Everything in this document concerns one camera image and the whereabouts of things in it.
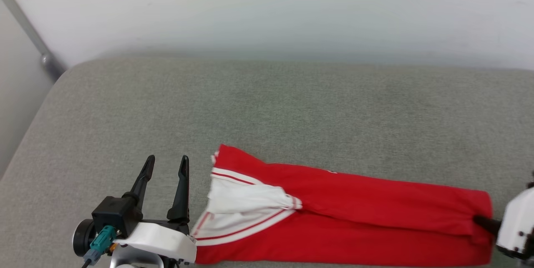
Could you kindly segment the left gripper white dark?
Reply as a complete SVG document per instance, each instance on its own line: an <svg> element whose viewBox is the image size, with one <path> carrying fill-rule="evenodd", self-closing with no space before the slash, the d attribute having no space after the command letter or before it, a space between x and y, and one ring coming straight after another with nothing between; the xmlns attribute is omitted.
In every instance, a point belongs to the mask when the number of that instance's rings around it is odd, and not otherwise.
<svg viewBox="0 0 534 268"><path fill-rule="evenodd" d="M155 156L147 157L130 191L122 198L134 202L141 212L146 186L152 178ZM179 184L172 206L166 218L170 222L189 223L189 158L184 155L179 166ZM97 263L107 255L112 263L194 263L197 256L195 240L189 236L187 225L168 223L162 220L140 222L126 239L119 231L111 234L107 228L103 240L92 219L84 219L72 237L73 251L84 262Z"/></svg>

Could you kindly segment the right gripper white dark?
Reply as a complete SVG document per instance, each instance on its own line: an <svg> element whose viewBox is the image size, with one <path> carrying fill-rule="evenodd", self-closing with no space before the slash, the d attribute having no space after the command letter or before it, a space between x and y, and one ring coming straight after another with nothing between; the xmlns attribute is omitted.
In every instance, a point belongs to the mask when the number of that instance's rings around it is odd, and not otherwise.
<svg viewBox="0 0 534 268"><path fill-rule="evenodd" d="M514 197L505 207L502 220L483 215L473 222L496 238L496 248L505 256L519 261L533 261L534 256L534 183Z"/></svg>

